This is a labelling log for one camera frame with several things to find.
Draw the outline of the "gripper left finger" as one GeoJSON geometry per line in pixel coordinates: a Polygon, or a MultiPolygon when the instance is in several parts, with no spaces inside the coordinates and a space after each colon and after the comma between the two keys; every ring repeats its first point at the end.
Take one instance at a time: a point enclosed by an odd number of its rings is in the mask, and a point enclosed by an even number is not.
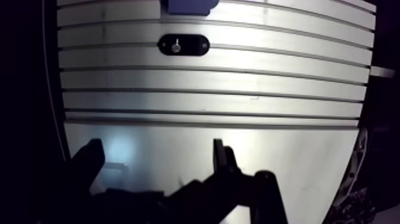
{"type": "Polygon", "coordinates": [[[91,193],[105,164],[102,141],[91,139],[56,172],[50,199],[40,211],[37,223],[150,223],[161,191],[130,192],[108,188],[91,193]]]}

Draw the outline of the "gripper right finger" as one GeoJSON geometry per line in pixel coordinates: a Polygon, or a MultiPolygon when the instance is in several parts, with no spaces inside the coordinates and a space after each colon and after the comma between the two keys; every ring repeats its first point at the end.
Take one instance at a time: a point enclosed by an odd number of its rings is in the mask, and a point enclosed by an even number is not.
{"type": "Polygon", "coordinates": [[[287,223],[275,174],[244,174],[235,154],[221,139],[213,140],[214,172],[193,180],[163,202],[165,223],[220,223],[237,206],[249,208],[251,223],[287,223]]]}

